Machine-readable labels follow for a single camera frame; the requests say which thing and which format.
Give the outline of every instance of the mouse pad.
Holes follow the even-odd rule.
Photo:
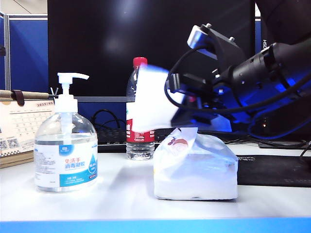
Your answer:
[[[311,187],[311,157],[237,155],[238,184]]]

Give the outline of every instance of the computer monitor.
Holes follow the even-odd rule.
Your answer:
[[[233,36],[250,57],[254,11],[252,0],[50,0],[49,85],[59,86],[57,72],[79,72],[90,78],[77,79],[70,87],[78,98],[125,101],[134,57],[170,69],[189,50],[193,25],[206,23]],[[213,78],[217,61],[195,53],[181,68]]]

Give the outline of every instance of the white table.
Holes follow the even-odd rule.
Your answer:
[[[255,144],[230,148],[235,154],[301,153],[258,149]],[[38,191],[34,170],[33,162],[0,170],[1,221],[311,216],[311,188],[239,185],[239,197],[232,201],[158,200],[153,195],[153,161],[131,161],[124,153],[100,153],[97,182],[81,191]]]

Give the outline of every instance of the bottle label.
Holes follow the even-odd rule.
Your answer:
[[[154,142],[155,131],[148,131],[144,133],[132,131],[133,119],[131,110],[135,102],[126,103],[126,141],[127,142]]]
[[[35,184],[45,188],[73,186],[97,177],[97,143],[35,144]]]

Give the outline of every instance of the tissue pack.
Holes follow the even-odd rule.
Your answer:
[[[170,200],[238,197],[237,156],[197,128],[175,129],[154,152],[155,196]]]

